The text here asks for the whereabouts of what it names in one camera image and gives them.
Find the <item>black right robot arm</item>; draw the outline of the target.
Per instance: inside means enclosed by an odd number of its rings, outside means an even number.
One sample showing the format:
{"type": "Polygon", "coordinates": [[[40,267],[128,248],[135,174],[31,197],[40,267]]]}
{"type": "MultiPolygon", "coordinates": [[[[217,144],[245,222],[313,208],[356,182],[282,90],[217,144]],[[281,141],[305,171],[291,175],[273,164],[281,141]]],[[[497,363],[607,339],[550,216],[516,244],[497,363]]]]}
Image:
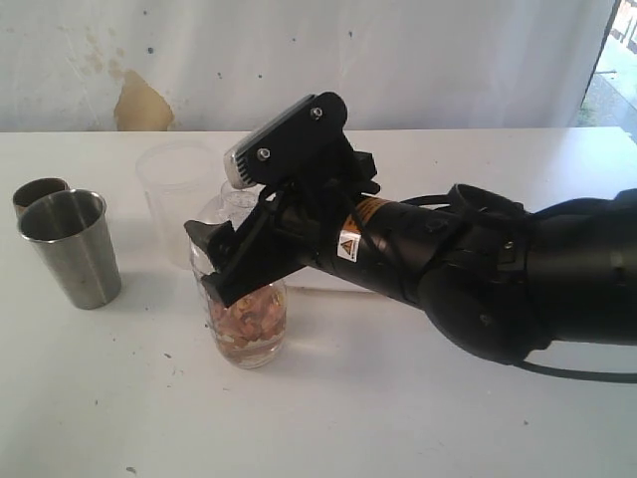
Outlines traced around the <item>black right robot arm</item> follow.
{"type": "Polygon", "coordinates": [[[372,155],[344,134],[336,93],[309,95],[230,149],[236,188],[259,186],[239,225],[187,221],[203,284],[232,305],[305,267],[423,311],[466,352],[518,363],[554,341],[636,341],[636,193],[536,213],[456,184],[379,197],[372,155]]]}

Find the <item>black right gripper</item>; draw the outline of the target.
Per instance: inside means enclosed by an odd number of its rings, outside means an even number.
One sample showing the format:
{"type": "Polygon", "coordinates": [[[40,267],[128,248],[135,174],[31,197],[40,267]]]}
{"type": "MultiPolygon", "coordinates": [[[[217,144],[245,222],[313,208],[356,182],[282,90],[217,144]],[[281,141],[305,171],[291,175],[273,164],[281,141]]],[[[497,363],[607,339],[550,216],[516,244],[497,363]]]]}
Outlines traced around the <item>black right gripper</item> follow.
{"type": "Polygon", "coordinates": [[[233,185],[261,186],[255,209],[237,232],[230,220],[184,223],[209,299],[230,306],[316,264],[337,238],[331,227],[379,191],[373,156],[345,136],[347,116],[337,93],[308,95],[234,146],[233,185]]]}

